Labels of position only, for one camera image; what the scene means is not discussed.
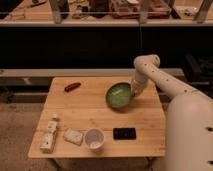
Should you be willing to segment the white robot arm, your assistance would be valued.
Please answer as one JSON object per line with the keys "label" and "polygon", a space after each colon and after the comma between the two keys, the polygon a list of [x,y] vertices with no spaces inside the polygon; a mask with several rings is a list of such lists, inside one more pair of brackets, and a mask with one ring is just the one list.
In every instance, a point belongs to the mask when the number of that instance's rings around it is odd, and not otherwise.
{"label": "white robot arm", "polygon": [[159,65],[155,54],[136,57],[131,89],[140,94],[151,80],[171,99],[165,129],[166,171],[213,171],[213,99]]}

